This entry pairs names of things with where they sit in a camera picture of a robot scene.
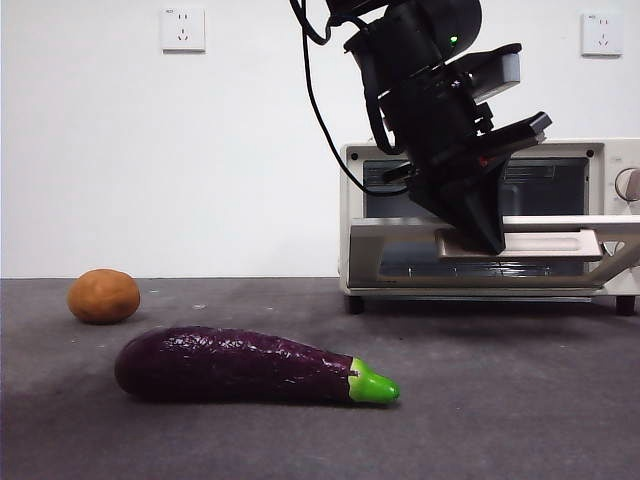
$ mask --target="gray floor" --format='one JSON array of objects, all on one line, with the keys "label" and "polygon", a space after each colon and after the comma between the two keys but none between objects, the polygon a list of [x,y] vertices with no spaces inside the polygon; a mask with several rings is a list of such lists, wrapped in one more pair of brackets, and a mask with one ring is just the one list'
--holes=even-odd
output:
[{"label": "gray floor", "polygon": [[[139,312],[97,327],[69,281],[2,289],[2,478],[638,479],[640,318],[612,303],[372,302],[337,281],[141,280]],[[112,375],[157,325],[240,327],[358,355],[393,408],[151,405]]]}]

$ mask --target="eggplant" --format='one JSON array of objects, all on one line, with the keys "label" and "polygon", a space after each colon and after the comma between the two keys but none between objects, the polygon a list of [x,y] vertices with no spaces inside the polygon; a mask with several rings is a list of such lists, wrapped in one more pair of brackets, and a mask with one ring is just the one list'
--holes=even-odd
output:
[{"label": "eggplant", "polygon": [[127,393],[147,401],[388,404],[398,386],[359,358],[236,329],[176,327],[130,341],[115,363]]}]

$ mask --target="brown potato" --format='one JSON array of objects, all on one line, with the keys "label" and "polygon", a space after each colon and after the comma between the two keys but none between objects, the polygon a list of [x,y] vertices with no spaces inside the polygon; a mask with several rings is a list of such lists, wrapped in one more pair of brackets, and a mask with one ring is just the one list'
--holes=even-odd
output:
[{"label": "brown potato", "polygon": [[80,321],[108,324],[125,320],[140,306],[140,290],[126,273],[91,270],[78,278],[67,293],[67,305]]}]

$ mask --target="black cable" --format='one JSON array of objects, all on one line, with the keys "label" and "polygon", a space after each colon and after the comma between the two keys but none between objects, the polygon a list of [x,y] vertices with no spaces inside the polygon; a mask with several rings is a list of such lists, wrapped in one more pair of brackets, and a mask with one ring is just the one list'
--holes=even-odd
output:
[{"label": "black cable", "polygon": [[[306,0],[301,0],[301,1],[302,1],[301,12],[302,12],[302,15],[303,15],[303,17],[305,18],[305,21],[306,21],[306,12],[307,12]],[[342,161],[342,158],[340,158],[340,154],[338,153],[338,150],[336,149],[336,146],[333,143],[333,139],[331,138],[331,134],[329,133],[329,129],[327,128],[327,126],[324,123],[324,120],[322,119],[322,114],[320,113],[320,109],[318,108],[318,103],[316,102],[316,98],[315,98],[315,95],[313,93],[313,85],[312,85],[312,81],[311,81],[311,65],[310,65],[310,61],[309,61],[309,41],[308,41],[308,38],[309,38],[309,34],[307,33],[307,31],[305,29],[305,26],[302,25],[302,53],[303,53],[303,56],[304,56],[304,73],[305,73],[305,80],[306,80],[306,83],[307,83],[307,92],[309,94],[309,100],[311,101],[311,106],[313,107],[313,112],[316,115],[318,123],[320,124],[320,128],[322,129],[322,132],[324,133],[324,136],[327,139],[327,143],[329,144],[329,148],[331,149],[331,152],[333,153],[333,156],[336,158],[336,160],[338,162],[338,165],[340,165],[340,168],[345,173],[345,175],[347,177],[349,177],[349,180],[351,180],[356,185],[356,187],[358,187],[363,193],[365,193],[367,195],[371,195],[373,197],[395,197],[395,196],[398,196],[398,195],[405,194],[408,191],[407,188],[403,188],[401,190],[396,190],[396,191],[393,191],[393,192],[374,192],[372,190],[369,190],[367,187],[365,187],[363,184],[360,183],[360,181],[353,175],[353,173],[351,173],[349,168]]]},{"label": "black cable", "polygon": [[302,31],[305,33],[305,35],[308,35],[311,38],[311,40],[313,40],[313,42],[317,43],[318,45],[326,45],[326,43],[329,40],[331,40],[330,23],[327,22],[326,26],[324,27],[325,37],[322,38],[320,34],[318,34],[318,32],[314,30],[314,28],[309,23],[309,20],[307,19],[306,2],[303,0],[302,5],[300,5],[298,3],[298,0],[289,0],[289,3],[291,4],[291,8],[293,8],[293,13],[296,14],[298,23],[300,23],[300,26],[302,27]]}]

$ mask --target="wall outlet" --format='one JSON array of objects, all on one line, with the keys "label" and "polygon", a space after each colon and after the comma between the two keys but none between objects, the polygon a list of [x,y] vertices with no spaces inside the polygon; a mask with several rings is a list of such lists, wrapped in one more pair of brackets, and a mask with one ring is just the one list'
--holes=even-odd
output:
[{"label": "wall outlet", "polygon": [[586,13],[582,16],[582,55],[622,55],[624,18],[620,13]]},{"label": "wall outlet", "polygon": [[165,8],[160,19],[162,50],[206,51],[204,8]]}]

